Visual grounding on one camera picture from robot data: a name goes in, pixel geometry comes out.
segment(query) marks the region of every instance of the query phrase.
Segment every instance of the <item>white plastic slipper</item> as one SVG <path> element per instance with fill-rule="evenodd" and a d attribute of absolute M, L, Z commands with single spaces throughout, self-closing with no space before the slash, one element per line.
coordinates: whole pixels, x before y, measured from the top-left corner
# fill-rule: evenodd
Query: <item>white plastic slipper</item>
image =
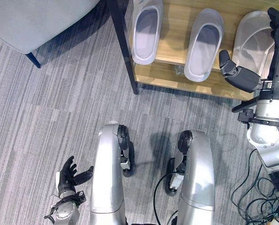
<path fill-rule="evenodd" d="M 132 58 L 147 65 L 156 58 L 163 20 L 162 0 L 134 0 Z"/>
<path fill-rule="evenodd" d="M 224 21 L 220 14 L 206 8 L 196 17 L 192 26 L 185 76 L 195 82 L 207 79 L 224 34 Z"/>
<path fill-rule="evenodd" d="M 267 12 L 254 11 L 240 21 L 234 43 L 232 61 L 267 78 L 274 55 L 270 18 Z"/>

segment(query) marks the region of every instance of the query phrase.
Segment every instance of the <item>gray carpet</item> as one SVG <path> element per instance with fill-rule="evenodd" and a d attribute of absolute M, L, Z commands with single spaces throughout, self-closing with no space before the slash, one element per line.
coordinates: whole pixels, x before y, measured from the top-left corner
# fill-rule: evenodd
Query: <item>gray carpet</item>
<path fill-rule="evenodd" d="M 128 24 L 131 12 L 130 5 Z M 156 224 L 152 194 L 185 129 L 202 130 L 211 140 L 215 224 L 244 223 L 230 201 L 252 150 L 245 125 L 231 113 L 239 101 L 149 85 L 140 85 L 140 94 L 134 95 L 103 0 L 34 54 L 41 69 L 0 41 L 0 225 L 50 224 L 43 216 L 57 201 L 55 173 L 70 155 L 80 172 L 93 165 L 98 131 L 109 120 L 128 126 L 135 147 L 136 173 L 123 178 L 129 224 Z M 260 166 L 256 156 L 252 161 L 249 184 Z M 88 199 L 80 207 L 78 224 L 87 225 L 91 182 L 77 190 L 84 190 Z M 256 196 L 253 192 L 245 202 Z M 162 224 L 177 202 L 159 190 Z"/>

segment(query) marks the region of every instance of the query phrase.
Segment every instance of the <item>white slipper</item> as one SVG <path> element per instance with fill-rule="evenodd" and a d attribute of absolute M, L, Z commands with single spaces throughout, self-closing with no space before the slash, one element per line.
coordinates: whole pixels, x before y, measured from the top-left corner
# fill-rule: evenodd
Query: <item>white slipper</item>
<path fill-rule="evenodd" d="M 232 61 L 267 78 L 274 55 L 270 18 L 267 12 L 254 11 L 240 21 L 234 43 Z"/>
<path fill-rule="evenodd" d="M 134 0 L 132 58 L 147 65 L 156 58 L 163 20 L 162 0 Z"/>
<path fill-rule="evenodd" d="M 184 67 L 184 74 L 189 80 L 202 82 L 207 79 L 223 34 L 224 21 L 217 11 L 206 8 L 200 12 L 191 29 Z"/>

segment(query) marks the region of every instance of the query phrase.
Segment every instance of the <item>wooden shoe rack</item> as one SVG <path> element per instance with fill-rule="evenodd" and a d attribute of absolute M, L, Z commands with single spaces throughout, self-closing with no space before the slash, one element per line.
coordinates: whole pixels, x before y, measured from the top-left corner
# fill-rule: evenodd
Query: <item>wooden shoe rack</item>
<path fill-rule="evenodd" d="M 177 75 L 174 66 L 184 66 L 192 24 L 204 8 L 213 8 L 223 17 L 225 32 L 220 50 L 226 49 L 232 56 L 240 20 L 251 11 L 267 11 L 269 7 L 279 10 L 279 0 L 164 0 L 164 18 L 156 59 L 147 66 L 135 64 L 135 81 L 225 98 L 251 99 L 252 93 L 239 90 L 225 81 L 219 70 L 218 55 L 210 76 L 204 82 L 192 82 L 184 75 Z"/>

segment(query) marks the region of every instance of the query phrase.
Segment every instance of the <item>black cable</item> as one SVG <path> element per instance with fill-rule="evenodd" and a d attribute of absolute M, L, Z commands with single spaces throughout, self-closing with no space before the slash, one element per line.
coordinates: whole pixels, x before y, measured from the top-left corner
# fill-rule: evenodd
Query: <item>black cable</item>
<path fill-rule="evenodd" d="M 259 187 L 259 182 L 260 182 L 261 180 L 268 180 L 268 181 L 272 184 L 272 182 L 271 182 L 270 179 L 268 179 L 268 178 L 266 178 L 266 177 L 261 177 L 261 178 L 257 181 L 257 189 L 258 189 L 258 191 L 259 191 L 259 194 L 261 194 L 263 197 L 266 197 L 266 198 L 272 197 L 272 196 L 274 195 L 276 189 L 274 188 L 274 189 L 271 191 L 271 194 L 270 194 L 270 195 L 265 195 L 265 194 L 263 194 L 263 192 L 260 191 L 260 187 Z"/>
<path fill-rule="evenodd" d="M 244 181 L 232 192 L 231 194 L 231 202 L 233 205 L 235 205 L 237 207 L 237 210 L 239 211 L 239 215 L 245 219 L 245 217 L 240 213 L 240 210 L 244 211 L 242 208 L 239 207 L 239 205 L 237 205 L 234 200 L 233 200 L 233 196 L 235 194 L 235 192 L 248 180 L 249 178 L 249 174 L 250 174 L 250 161 L 251 161 L 251 156 L 253 154 L 253 152 L 255 152 L 257 149 L 254 149 L 251 151 L 250 155 L 249 155 L 249 162 L 248 162 L 248 174 L 247 174 L 247 177 L 244 179 Z"/>
<path fill-rule="evenodd" d="M 159 218 L 158 218 L 158 215 L 157 215 L 157 212 L 156 212 L 156 205 L 155 205 L 155 198 L 156 198 L 156 191 L 157 191 L 157 188 L 160 184 L 160 182 L 167 176 L 169 175 L 172 175 L 174 173 L 178 173 L 178 174 L 184 174 L 184 173 L 181 173 L 181 172 L 170 172 L 170 173 L 167 173 L 165 174 L 163 177 L 160 178 L 160 180 L 158 181 L 156 187 L 155 187 L 155 191 L 154 191 L 154 196 L 153 196 L 153 208 L 154 208 L 154 214 L 155 214 L 155 217 L 156 217 L 156 220 L 157 220 L 157 223 L 158 225 L 161 225 L 160 221 L 159 221 Z"/>
<path fill-rule="evenodd" d="M 52 222 L 52 224 L 55 223 L 55 220 L 54 220 L 54 218 L 52 216 L 49 216 L 48 219 Z"/>
<path fill-rule="evenodd" d="M 174 215 L 176 215 L 176 214 L 177 214 L 177 212 L 178 212 L 178 210 L 177 210 L 177 211 L 175 211 L 175 212 L 171 215 L 171 217 L 169 218 L 169 220 L 168 220 L 168 222 L 167 222 L 167 224 L 166 224 L 166 225 L 169 225 L 169 222 L 171 222 L 171 220 L 173 219 Z"/>
<path fill-rule="evenodd" d="M 253 152 L 256 151 L 256 149 L 254 149 L 250 155 L 249 155 L 249 161 L 248 161 L 248 173 L 246 178 L 244 179 L 244 181 L 232 192 L 231 194 L 231 202 L 232 204 L 234 204 L 238 210 L 239 215 L 246 221 L 246 225 L 262 225 L 262 224 L 266 224 L 267 222 L 271 222 L 273 219 L 276 219 L 276 216 L 278 214 L 279 211 L 279 201 L 275 195 L 275 188 L 269 193 L 269 194 L 264 194 L 261 189 L 260 189 L 260 181 L 262 180 L 267 180 L 271 183 L 271 180 L 269 180 L 268 178 L 265 177 L 259 177 L 261 169 L 262 169 L 262 165 L 259 168 L 259 171 L 257 173 L 256 179 L 253 181 L 252 185 L 248 188 L 247 191 L 245 191 L 245 193 L 240 197 L 238 203 L 235 203 L 234 201 L 234 194 L 235 192 L 243 186 L 243 184 L 248 180 L 249 178 L 249 174 L 250 174 L 250 160 L 251 160 L 251 156 L 253 154 Z M 244 197 L 253 189 L 256 188 L 256 190 L 258 191 L 258 193 L 262 196 L 260 198 L 254 199 L 253 201 L 251 201 L 247 206 L 246 209 L 244 210 L 243 208 L 241 208 L 241 202 L 244 199 Z M 258 216 L 251 216 L 249 214 L 249 209 L 251 208 L 252 205 L 255 205 L 257 202 L 261 203 L 260 206 L 260 211 L 261 214 Z M 271 208 L 271 212 L 265 213 L 264 210 L 264 206 L 269 205 Z"/>

